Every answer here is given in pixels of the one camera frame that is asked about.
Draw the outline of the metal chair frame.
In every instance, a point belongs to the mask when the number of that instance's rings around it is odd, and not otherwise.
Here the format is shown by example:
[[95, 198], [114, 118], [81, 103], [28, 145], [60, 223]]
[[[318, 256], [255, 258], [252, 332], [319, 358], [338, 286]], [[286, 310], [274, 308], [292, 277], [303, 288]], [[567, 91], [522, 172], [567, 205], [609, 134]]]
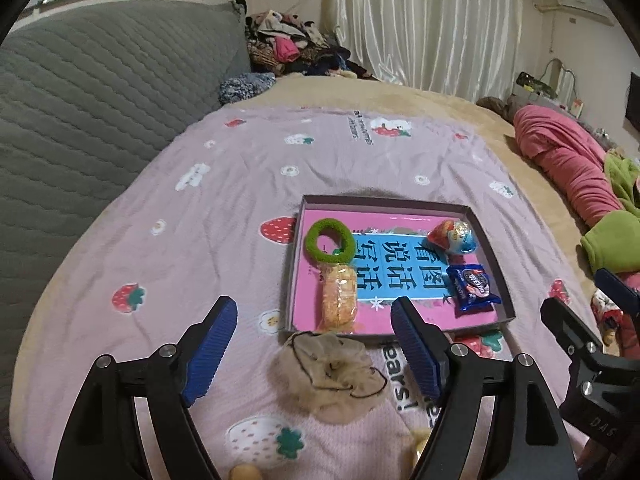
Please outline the metal chair frame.
[[542, 73], [541, 80], [554, 92], [554, 98], [566, 107], [577, 99], [576, 76], [559, 58], [552, 58]]

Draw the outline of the small tan egg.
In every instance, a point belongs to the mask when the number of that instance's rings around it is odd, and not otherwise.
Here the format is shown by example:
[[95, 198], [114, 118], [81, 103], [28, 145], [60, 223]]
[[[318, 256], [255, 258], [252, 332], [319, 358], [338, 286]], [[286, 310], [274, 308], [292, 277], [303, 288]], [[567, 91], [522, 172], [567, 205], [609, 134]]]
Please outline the small tan egg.
[[229, 480], [262, 480], [262, 472], [251, 464], [239, 464], [229, 471]]

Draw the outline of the white wall air conditioner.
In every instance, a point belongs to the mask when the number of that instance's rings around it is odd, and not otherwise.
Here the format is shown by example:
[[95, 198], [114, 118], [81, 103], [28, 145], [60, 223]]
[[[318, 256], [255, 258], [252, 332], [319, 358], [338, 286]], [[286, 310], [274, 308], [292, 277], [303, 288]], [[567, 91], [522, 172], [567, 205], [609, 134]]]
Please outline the white wall air conditioner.
[[604, 0], [556, 0], [563, 9], [588, 15], [593, 21], [613, 26], [612, 13]]

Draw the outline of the orange rice cracker packet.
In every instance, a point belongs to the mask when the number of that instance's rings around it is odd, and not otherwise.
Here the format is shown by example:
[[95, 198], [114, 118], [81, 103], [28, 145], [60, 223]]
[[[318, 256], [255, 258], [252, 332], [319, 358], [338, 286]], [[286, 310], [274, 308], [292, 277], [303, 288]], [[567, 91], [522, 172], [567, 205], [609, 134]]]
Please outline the orange rice cracker packet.
[[355, 269], [349, 264], [321, 263], [320, 275], [320, 330], [351, 332], [358, 312], [358, 284]]

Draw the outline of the yellow rice cracker packet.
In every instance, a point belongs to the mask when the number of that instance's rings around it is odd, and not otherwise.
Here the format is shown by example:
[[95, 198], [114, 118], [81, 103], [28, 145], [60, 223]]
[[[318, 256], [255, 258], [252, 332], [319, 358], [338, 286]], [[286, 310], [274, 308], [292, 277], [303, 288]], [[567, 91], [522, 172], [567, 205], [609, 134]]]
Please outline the yellow rice cracker packet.
[[426, 448], [428, 439], [431, 437], [431, 434], [432, 434], [431, 428], [418, 428], [411, 431], [411, 435], [413, 437], [413, 453], [412, 453], [413, 468], [416, 468], [416, 465], [419, 463], [421, 455], [423, 454]]

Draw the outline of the blue Oreo cookie packet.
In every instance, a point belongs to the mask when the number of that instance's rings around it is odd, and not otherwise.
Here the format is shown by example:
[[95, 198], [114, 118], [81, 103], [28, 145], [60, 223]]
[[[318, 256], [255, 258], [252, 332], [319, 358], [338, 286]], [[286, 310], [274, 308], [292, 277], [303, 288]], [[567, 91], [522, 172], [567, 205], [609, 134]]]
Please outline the blue Oreo cookie packet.
[[479, 263], [453, 264], [446, 273], [457, 297], [457, 316], [491, 310], [502, 304], [491, 289], [490, 277]]

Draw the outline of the white satin curtain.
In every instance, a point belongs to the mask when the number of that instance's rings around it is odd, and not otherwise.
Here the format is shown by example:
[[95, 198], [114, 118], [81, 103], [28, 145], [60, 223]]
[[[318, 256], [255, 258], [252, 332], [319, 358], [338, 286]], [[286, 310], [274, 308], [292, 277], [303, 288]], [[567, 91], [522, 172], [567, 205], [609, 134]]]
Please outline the white satin curtain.
[[328, 0], [352, 59], [390, 84], [474, 102], [511, 90], [523, 0]]

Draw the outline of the green fuzzy hair scrunchie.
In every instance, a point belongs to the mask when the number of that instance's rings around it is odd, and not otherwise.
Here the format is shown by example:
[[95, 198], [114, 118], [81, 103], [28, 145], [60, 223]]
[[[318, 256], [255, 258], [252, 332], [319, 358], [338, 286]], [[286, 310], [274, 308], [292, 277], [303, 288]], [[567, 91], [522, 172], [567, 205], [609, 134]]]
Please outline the green fuzzy hair scrunchie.
[[354, 234], [343, 222], [323, 218], [308, 229], [304, 248], [315, 263], [349, 264], [356, 255], [357, 244]]

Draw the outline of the grey quilted headboard cover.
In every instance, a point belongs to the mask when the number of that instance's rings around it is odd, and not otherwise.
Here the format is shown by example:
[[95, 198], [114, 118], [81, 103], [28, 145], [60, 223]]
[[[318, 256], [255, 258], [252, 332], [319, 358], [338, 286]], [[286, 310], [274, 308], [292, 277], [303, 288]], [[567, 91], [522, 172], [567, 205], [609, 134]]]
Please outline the grey quilted headboard cover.
[[250, 67], [234, 2], [126, 1], [43, 18], [1, 47], [1, 426], [61, 441], [91, 359], [150, 350], [219, 292], [209, 213]]

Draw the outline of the pile of assorted clothes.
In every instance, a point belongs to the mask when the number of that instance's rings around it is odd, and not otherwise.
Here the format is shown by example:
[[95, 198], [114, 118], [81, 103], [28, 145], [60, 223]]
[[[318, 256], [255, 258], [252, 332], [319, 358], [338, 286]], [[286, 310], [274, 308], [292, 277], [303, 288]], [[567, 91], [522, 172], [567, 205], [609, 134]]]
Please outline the pile of assorted clothes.
[[247, 16], [245, 39], [250, 65], [257, 73], [375, 80], [350, 59], [348, 49], [323, 35], [314, 21], [295, 14], [269, 10]]

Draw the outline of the green fleece garment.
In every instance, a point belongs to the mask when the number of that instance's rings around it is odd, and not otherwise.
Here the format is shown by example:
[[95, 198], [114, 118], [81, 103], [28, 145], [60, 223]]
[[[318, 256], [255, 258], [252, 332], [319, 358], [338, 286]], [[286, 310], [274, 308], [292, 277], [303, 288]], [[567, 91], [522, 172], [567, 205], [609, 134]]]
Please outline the green fleece garment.
[[639, 166], [613, 152], [606, 154], [604, 174], [622, 208], [608, 212], [580, 240], [590, 269], [615, 274], [639, 272]]

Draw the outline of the blue floral pillow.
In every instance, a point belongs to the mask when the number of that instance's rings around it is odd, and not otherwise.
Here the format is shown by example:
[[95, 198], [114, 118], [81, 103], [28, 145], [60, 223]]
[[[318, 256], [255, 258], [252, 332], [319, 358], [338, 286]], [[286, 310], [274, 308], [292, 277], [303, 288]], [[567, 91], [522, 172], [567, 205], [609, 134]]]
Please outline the blue floral pillow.
[[276, 81], [274, 73], [244, 73], [228, 78], [219, 87], [219, 101], [227, 105], [253, 99], [271, 89]]

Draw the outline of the shallow grey cardboard tray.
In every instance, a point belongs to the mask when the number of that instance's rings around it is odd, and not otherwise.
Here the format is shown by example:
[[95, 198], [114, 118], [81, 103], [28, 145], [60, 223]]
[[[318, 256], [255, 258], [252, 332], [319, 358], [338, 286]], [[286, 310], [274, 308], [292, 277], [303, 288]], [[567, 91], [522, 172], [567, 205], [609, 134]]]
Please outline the shallow grey cardboard tray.
[[[296, 219], [288, 302], [283, 310], [287, 332], [321, 326], [322, 276], [306, 253], [304, 238], [314, 223], [325, 218], [347, 226], [356, 243], [350, 265], [356, 274], [358, 307], [347, 336], [390, 338], [390, 305], [398, 297], [409, 298], [425, 322], [450, 334], [481, 333], [514, 320], [513, 301], [494, 246], [471, 207], [401, 198], [306, 195]], [[428, 233], [445, 220], [463, 221], [471, 228], [475, 252], [447, 255], [428, 241]], [[446, 273], [448, 266], [458, 263], [484, 268], [498, 304], [474, 313], [461, 311]]]

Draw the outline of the beige mesh hair scrunchie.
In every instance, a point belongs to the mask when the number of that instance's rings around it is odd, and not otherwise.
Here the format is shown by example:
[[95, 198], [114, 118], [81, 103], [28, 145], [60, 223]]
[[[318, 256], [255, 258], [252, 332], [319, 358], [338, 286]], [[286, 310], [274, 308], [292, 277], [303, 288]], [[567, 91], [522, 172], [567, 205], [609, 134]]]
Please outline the beige mesh hair scrunchie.
[[274, 370], [285, 400], [324, 424], [351, 424], [386, 400], [388, 379], [374, 366], [367, 347], [334, 333], [288, 337]]

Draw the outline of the pink rolled quilt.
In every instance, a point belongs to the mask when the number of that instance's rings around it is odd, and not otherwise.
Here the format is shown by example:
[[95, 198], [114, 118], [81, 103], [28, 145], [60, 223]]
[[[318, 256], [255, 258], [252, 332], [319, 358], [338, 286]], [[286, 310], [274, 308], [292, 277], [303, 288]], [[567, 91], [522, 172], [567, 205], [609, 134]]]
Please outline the pink rolled quilt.
[[537, 165], [592, 228], [623, 205], [604, 173], [605, 151], [574, 119], [529, 104], [514, 115], [518, 149]]

